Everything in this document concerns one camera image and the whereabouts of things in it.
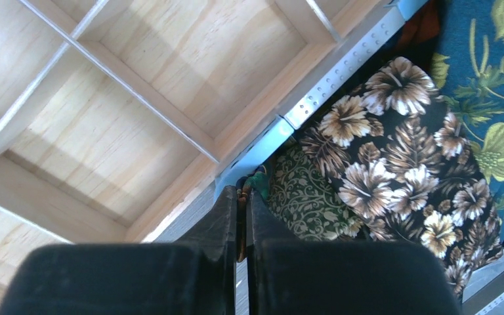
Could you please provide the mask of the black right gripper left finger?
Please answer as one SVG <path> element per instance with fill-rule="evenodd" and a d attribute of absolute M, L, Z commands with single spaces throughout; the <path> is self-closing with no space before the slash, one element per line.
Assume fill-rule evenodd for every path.
<path fill-rule="evenodd" d="M 40 247 L 20 265 L 0 314 L 233 314 L 237 208 L 226 186 L 170 243 Z"/>

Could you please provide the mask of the blue orange green tie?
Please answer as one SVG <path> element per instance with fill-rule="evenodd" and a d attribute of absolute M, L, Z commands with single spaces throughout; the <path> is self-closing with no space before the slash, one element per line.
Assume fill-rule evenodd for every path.
<path fill-rule="evenodd" d="M 259 165 L 252 173 L 241 177 L 236 183 L 237 193 L 237 225 L 236 225 L 236 243 L 237 258 L 236 262 L 241 263 L 247 257 L 246 245 L 246 213 L 247 202 L 251 193 L 257 191 L 264 199 L 269 193 L 270 167 L 267 164 Z"/>

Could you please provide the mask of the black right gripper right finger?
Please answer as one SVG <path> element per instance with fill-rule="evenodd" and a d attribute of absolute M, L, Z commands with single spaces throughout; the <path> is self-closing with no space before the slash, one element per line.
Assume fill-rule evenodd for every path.
<path fill-rule="evenodd" d="M 251 314 L 460 314 L 437 258 L 407 241 L 305 241 L 247 203 Z"/>

